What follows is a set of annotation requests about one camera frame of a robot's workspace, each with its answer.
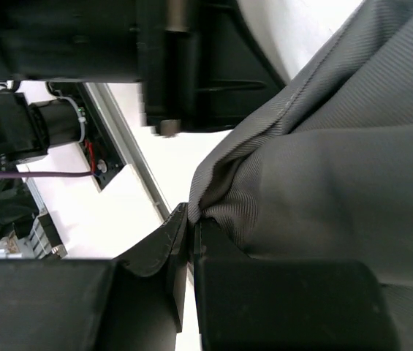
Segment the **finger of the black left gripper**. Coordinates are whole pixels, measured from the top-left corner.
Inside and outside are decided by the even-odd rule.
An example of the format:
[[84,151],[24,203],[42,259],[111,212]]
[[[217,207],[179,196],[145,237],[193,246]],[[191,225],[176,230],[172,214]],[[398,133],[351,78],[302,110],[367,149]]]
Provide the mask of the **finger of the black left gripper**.
[[199,72],[193,132],[236,127],[285,87],[237,1],[200,1]]

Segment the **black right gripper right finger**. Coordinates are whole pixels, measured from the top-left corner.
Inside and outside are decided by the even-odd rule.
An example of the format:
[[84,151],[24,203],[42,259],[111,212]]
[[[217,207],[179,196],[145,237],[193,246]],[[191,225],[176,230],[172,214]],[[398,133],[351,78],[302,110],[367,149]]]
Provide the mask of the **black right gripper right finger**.
[[398,350],[381,287],[352,260],[261,260],[212,220],[194,227],[204,350]]

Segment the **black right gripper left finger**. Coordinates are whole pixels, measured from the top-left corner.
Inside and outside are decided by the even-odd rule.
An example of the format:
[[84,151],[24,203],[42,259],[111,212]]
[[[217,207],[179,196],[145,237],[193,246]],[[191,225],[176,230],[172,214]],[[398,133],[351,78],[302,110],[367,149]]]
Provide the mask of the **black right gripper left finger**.
[[187,206],[111,260],[0,260],[0,350],[174,350]]

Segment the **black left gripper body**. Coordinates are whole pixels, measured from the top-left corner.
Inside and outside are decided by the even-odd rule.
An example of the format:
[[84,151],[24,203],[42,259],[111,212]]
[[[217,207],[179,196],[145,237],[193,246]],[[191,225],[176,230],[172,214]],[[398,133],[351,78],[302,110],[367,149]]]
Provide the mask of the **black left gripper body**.
[[0,81],[141,83],[147,124],[194,115],[188,1],[0,1]]

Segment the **grey pleated skirt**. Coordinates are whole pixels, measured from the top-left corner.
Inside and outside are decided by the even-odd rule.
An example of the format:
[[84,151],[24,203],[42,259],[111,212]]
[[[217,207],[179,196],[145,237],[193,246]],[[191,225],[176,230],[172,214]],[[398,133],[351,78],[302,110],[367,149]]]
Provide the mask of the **grey pleated skirt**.
[[188,216],[253,257],[365,263],[413,350],[413,1],[364,1],[203,160]]

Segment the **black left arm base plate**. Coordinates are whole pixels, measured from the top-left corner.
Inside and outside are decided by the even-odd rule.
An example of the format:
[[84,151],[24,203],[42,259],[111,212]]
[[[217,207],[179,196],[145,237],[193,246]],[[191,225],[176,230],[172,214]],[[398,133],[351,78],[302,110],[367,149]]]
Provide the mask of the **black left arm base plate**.
[[53,96],[72,98],[86,117],[86,136],[80,148],[93,170],[93,178],[103,190],[124,166],[102,120],[102,114],[83,83],[46,83]]

